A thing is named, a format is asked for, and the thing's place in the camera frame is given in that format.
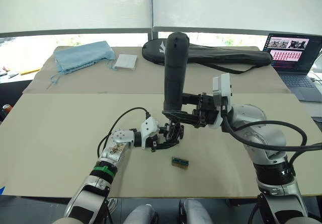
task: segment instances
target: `black strap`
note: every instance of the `black strap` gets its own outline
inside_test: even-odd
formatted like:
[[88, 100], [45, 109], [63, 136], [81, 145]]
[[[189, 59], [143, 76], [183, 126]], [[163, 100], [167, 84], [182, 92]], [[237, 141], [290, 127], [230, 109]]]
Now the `black strap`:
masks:
[[221, 70], [223, 72], [231, 73], [231, 74], [241, 74], [241, 73], [244, 73], [244, 72], [249, 71], [251, 69], [260, 67], [260, 66], [254, 65], [254, 66], [252, 66], [251, 68], [249, 68], [249, 69], [247, 69], [245, 71], [241, 71], [241, 70], [229, 69], [229, 68], [225, 68], [225, 67], [221, 67], [221, 66], [218, 66], [218, 65], [215, 65], [215, 64], [205, 63], [205, 62], [198, 62], [198, 64], [201, 64], [201, 65], [213, 68], [213, 69]]

